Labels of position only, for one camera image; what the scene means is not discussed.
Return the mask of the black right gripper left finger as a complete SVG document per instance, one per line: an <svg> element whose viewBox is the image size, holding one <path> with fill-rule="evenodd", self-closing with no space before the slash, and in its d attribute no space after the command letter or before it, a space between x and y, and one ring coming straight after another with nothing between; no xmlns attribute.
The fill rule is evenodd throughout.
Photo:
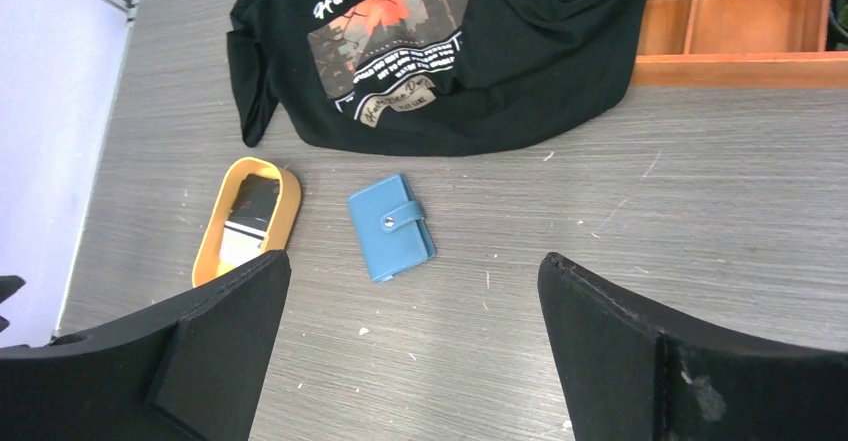
<svg viewBox="0 0 848 441"><path fill-rule="evenodd" d="M291 277L274 250L47 345L1 352L5 440L245 440Z"/></svg>

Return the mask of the orange wooden compartment tray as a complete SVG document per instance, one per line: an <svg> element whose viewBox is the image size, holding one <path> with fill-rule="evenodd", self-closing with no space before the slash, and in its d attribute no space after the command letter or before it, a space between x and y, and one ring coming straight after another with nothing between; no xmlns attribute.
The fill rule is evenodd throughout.
<svg viewBox="0 0 848 441"><path fill-rule="evenodd" d="M635 86L844 88L831 0L648 0Z"/></svg>

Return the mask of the yellow oval tray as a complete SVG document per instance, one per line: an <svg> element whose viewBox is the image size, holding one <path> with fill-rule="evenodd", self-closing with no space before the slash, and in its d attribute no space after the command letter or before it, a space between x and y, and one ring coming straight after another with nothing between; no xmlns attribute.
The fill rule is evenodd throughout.
<svg viewBox="0 0 848 441"><path fill-rule="evenodd" d="M245 157L226 172L192 269L199 287L259 255L284 249L302 201L298 178Z"/></svg>

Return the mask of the white striped card in tray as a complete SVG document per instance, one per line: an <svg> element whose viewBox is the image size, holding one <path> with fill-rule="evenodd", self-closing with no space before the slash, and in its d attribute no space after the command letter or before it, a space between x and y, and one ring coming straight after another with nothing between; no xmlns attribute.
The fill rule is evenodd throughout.
<svg viewBox="0 0 848 441"><path fill-rule="evenodd" d="M231 267L240 266L263 252L267 232L249 225L225 221L219 260Z"/></svg>

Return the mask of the blue leather card holder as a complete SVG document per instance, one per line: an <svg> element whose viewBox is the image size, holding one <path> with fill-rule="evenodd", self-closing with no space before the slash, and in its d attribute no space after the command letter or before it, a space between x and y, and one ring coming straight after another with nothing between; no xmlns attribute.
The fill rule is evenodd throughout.
<svg viewBox="0 0 848 441"><path fill-rule="evenodd" d="M384 283L436 255L425 212L408 180L393 174L347 199L371 281Z"/></svg>

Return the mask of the black printed t-shirt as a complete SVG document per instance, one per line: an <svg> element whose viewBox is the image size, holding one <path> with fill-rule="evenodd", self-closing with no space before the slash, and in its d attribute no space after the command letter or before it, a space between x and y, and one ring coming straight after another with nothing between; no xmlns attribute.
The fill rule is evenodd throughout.
<svg viewBox="0 0 848 441"><path fill-rule="evenodd" d="M283 107L307 144L388 156L529 147L616 106L647 0L236 0L248 146Z"/></svg>

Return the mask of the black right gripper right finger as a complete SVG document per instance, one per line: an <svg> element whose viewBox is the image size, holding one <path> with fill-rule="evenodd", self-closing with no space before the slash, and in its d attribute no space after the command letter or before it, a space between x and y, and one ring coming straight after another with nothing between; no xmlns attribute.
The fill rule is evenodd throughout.
<svg viewBox="0 0 848 441"><path fill-rule="evenodd" d="M843 440L847 356L727 329L549 253L541 310L578 440Z"/></svg>

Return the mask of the black card in tray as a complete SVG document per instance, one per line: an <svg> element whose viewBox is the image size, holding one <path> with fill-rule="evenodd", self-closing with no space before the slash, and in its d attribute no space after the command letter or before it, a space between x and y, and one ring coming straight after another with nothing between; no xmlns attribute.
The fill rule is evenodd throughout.
<svg viewBox="0 0 848 441"><path fill-rule="evenodd" d="M266 233L280 192L277 179L255 174L240 184L227 221L250 230Z"/></svg>

